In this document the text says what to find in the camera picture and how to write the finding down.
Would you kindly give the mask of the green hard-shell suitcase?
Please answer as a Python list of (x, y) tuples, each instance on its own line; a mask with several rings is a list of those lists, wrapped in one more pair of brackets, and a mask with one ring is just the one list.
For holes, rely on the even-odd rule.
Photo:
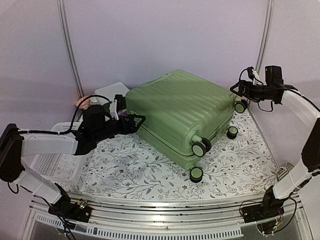
[(230, 122), (248, 107), (229, 89), (181, 69), (131, 89), (125, 100), (128, 114), (145, 117), (137, 134), (189, 171), (193, 183), (202, 181), (198, 163), (219, 137), (236, 138)]

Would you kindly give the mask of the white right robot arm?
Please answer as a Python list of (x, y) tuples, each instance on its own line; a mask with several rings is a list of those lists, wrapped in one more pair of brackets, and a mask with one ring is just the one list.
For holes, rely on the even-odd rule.
[(275, 105), (284, 106), (297, 118), (286, 140), (294, 147), (301, 144), (299, 160), (270, 191), (274, 199), (284, 200), (320, 173), (320, 109), (296, 87), (284, 83), (280, 66), (265, 67), (265, 83), (261, 82), (258, 72), (252, 66), (246, 67), (244, 72), (249, 79), (239, 78), (230, 88), (232, 93), (257, 104), (271, 101)]

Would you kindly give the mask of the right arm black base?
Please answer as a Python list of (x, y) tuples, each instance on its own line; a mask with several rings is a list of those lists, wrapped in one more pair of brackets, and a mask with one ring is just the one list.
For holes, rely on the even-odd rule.
[(287, 199), (277, 199), (273, 192), (273, 186), (271, 186), (264, 193), (262, 202), (240, 207), (240, 214), (245, 223), (277, 217), (284, 213), (283, 204)]

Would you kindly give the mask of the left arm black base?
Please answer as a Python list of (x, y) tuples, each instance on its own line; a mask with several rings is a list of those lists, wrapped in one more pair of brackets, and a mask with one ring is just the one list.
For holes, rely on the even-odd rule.
[(67, 192), (57, 183), (55, 185), (58, 187), (61, 196), (56, 203), (50, 205), (48, 213), (64, 220), (88, 223), (93, 210), (88, 206), (88, 200), (80, 198), (75, 203), (72, 203)]

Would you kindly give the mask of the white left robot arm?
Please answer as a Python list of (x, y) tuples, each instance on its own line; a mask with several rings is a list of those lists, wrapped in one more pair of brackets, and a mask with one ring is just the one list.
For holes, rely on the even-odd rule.
[(55, 209), (63, 217), (70, 217), (75, 210), (74, 205), (66, 200), (68, 194), (22, 159), (47, 154), (85, 156), (103, 140), (136, 133), (146, 120), (145, 116), (119, 115), (117, 107), (116, 99), (110, 102), (108, 110), (100, 104), (89, 106), (83, 111), (82, 122), (76, 130), (73, 123), (65, 131), (20, 129), (14, 123), (8, 124), (0, 137), (0, 179), (55, 204)]

